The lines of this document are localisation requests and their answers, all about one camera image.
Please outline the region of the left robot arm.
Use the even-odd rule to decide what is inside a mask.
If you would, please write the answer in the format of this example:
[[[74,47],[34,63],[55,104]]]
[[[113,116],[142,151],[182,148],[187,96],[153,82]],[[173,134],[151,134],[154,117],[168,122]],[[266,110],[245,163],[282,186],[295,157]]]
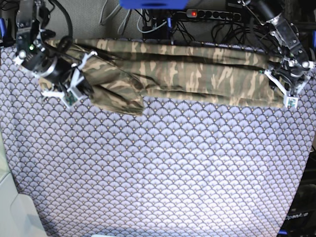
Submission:
[[[276,0],[239,0],[259,22],[272,26],[270,33],[277,42],[281,62],[269,65],[264,74],[287,97],[297,97],[308,81],[316,76],[316,61],[299,41],[299,33],[287,21]]]

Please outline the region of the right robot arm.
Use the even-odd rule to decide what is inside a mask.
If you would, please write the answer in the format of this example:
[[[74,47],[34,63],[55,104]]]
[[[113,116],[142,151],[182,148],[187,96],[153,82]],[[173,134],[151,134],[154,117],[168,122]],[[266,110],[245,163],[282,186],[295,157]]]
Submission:
[[[66,102],[75,102],[93,93],[82,72],[88,59],[95,51],[76,58],[67,53],[73,44],[73,25],[66,9],[57,0],[49,2],[65,16],[68,34],[56,46],[48,40],[56,33],[46,26],[52,10],[43,0],[22,0],[16,15],[16,58],[15,62],[34,77],[44,80],[43,97],[57,97]]]

